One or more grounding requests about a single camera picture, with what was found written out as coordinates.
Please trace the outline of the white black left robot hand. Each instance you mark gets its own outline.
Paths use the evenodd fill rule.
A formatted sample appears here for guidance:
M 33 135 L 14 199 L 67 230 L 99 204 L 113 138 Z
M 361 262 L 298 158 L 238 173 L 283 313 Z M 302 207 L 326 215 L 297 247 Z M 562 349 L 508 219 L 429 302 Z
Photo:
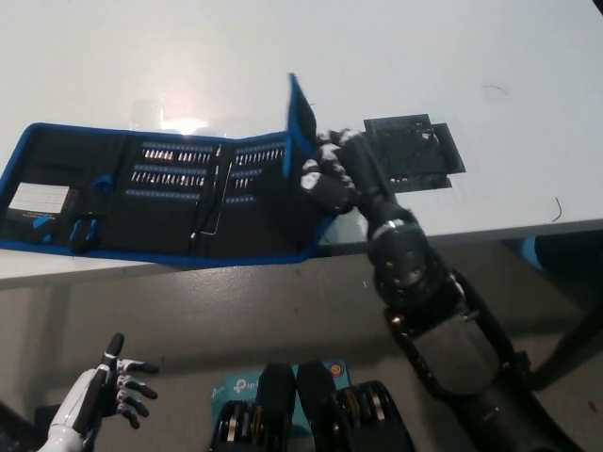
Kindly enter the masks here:
M 155 375 L 159 367 L 120 356 L 124 335 L 113 335 L 100 362 L 83 372 L 57 409 L 47 430 L 43 451 L 91 451 L 103 420 L 119 415 L 133 429 L 150 415 L 142 399 L 155 400 L 157 392 L 135 378 Z

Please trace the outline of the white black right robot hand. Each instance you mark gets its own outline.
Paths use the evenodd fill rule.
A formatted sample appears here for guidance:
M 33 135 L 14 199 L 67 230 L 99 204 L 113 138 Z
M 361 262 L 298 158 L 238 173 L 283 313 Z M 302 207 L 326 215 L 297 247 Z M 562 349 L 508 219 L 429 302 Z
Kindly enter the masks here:
M 317 134 L 316 155 L 301 166 L 300 185 L 327 212 L 356 208 L 371 225 L 416 218 L 401 207 L 364 134 L 351 129 Z

